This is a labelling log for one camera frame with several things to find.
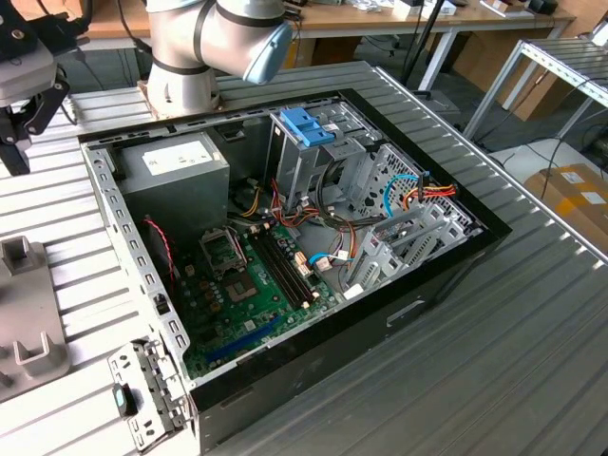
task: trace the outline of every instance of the aluminum extrusion table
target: aluminum extrusion table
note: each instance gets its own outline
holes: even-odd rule
[[[513,227],[447,302],[213,450],[303,454],[584,454],[608,446],[607,258],[384,71],[365,63],[220,81],[231,105],[352,87]],[[74,368],[0,405],[0,454],[132,455],[106,357],[149,330],[105,233],[74,136],[151,120],[136,89],[75,97],[28,151],[32,174],[0,170],[0,238],[45,243]],[[151,454],[196,454],[182,432]]]
[[[551,71],[588,97],[560,131],[558,134],[560,138],[565,136],[593,101],[608,107],[608,52],[605,49],[579,38],[520,41],[466,126],[465,138],[473,138],[503,88],[503,84],[523,56],[530,58],[532,63],[504,102],[504,109],[508,110],[517,100],[538,65]]]

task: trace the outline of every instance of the yellow cable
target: yellow cable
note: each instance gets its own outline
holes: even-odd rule
[[[261,189],[258,187],[256,189],[256,197],[254,198],[254,203],[251,206],[251,209],[249,209],[247,212],[243,212],[240,216],[241,217],[250,217],[253,214],[256,213],[257,210],[257,206],[259,205],[259,194],[260,194]]]

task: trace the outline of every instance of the desk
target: desk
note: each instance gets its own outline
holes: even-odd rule
[[[123,0],[126,22],[133,33],[142,38],[149,37],[148,16],[141,0]],[[417,17],[399,21],[392,16],[392,9],[367,13],[353,7],[326,5],[307,6],[302,10],[301,38],[332,38],[341,36],[369,36],[380,34],[412,34]],[[458,8],[454,16],[440,17],[433,32],[443,33],[441,41],[428,65],[427,73],[419,86],[429,90],[444,63],[447,54],[461,31],[475,30],[512,30],[512,29],[550,29],[548,37],[558,38],[566,26],[575,19],[564,9],[558,9],[553,16],[536,15],[517,19],[503,19],[487,8],[471,0],[471,5]],[[421,21],[420,30],[425,20]],[[91,43],[85,50],[131,48],[133,45],[119,21],[113,1],[108,2],[96,14],[88,36]]]
[[[608,258],[381,69],[353,62],[282,71],[266,86],[218,83],[235,107],[356,89],[513,233],[432,313],[210,455],[601,454]],[[75,135],[152,118],[135,88],[74,103],[83,125],[57,114],[27,151],[33,174],[0,170],[0,238],[45,243],[74,366],[0,405],[2,455],[136,454],[105,359],[149,329]],[[193,440],[181,432],[150,455],[194,456]]]

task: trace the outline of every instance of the sticker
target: sticker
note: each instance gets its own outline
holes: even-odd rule
[[[584,183],[584,180],[577,173],[569,172],[569,173],[561,173],[564,179],[569,181],[570,183]]]
[[[253,331],[256,328],[256,323],[254,323],[252,320],[247,320],[245,322],[245,329],[247,331]]]
[[[602,198],[596,192],[582,192],[581,194],[592,204],[606,204],[604,198]]]
[[[152,176],[212,161],[207,149],[198,141],[146,152],[142,158]]]
[[[338,128],[338,125],[336,125],[335,123],[328,123],[327,125],[322,126],[323,129],[328,133],[332,133],[333,131],[340,131],[340,128]]]

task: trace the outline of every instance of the wooden desk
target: wooden desk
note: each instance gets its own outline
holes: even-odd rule
[[[477,0],[470,0],[471,5],[458,8],[454,16],[439,18],[433,32],[443,33],[435,50],[427,73],[420,89],[431,88],[439,69],[449,53],[458,32],[474,30],[509,30],[509,29],[551,29],[548,38],[560,37],[563,30],[575,17],[564,9],[558,9],[553,16],[537,15],[533,18],[503,19],[498,14],[482,7]],[[85,50],[132,48],[119,20],[118,10],[113,0],[99,6],[99,11],[90,26],[91,43]],[[141,0],[123,0],[126,22],[134,35],[147,38],[150,36],[148,16]],[[369,36],[381,34],[411,34],[415,31],[416,17],[399,21],[392,16],[392,9],[381,12],[363,12],[351,6],[340,7],[310,5],[303,9],[302,39],[331,38],[344,36]],[[425,24],[421,21],[420,29]]]

